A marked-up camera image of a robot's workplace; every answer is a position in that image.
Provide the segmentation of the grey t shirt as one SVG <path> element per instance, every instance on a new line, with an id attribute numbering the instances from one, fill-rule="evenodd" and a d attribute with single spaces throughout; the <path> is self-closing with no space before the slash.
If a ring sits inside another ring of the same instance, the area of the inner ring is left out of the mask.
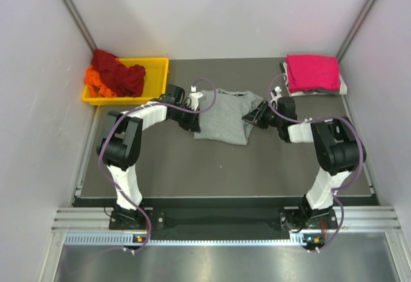
<path id="1" fill-rule="evenodd" d="M 195 139 L 221 141 L 232 145 L 247 145 L 253 125 L 242 117 L 256 109 L 263 98 L 250 91 L 203 91 L 205 99 L 200 108 L 208 111 L 199 114 L 201 131 L 195 132 Z"/>

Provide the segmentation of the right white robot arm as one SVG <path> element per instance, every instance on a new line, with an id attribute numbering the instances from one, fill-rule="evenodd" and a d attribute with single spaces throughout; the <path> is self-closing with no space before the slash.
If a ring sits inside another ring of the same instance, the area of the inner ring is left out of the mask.
<path id="1" fill-rule="evenodd" d="M 319 172 L 299 204 L 301 223 L 313 228 L 332 208 L 344 181 L 365 161 L 366 151 L 347 118 L 299 121 L 295 110 L 294 99 L 282 97 L 261 102 L 242 120 L 261 129 L 276 128 L 286 143 L 314 145 Z"/>

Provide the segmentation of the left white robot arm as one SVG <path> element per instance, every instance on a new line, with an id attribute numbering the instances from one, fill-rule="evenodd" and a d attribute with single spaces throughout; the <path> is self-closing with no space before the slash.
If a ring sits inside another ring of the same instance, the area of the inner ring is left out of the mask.
<path id="1" fill-rule="evenodd" d="M 123 220 L 131 228 L 145 223 L 145 212 L 138 206 L 143 200 L 136 175 L 141 153 L 143 131 L 166 120 L 173 120 L 189 132 L 200 132 L 199 111 L 204 94 L 191 88 L 187 98 L 184 90 L 169 85 L 159 98 L 128 111 L 110 111 L 105 120 L 97 154 L 110 172 L 117 194 L 117 207 L 125 210 Z"/>

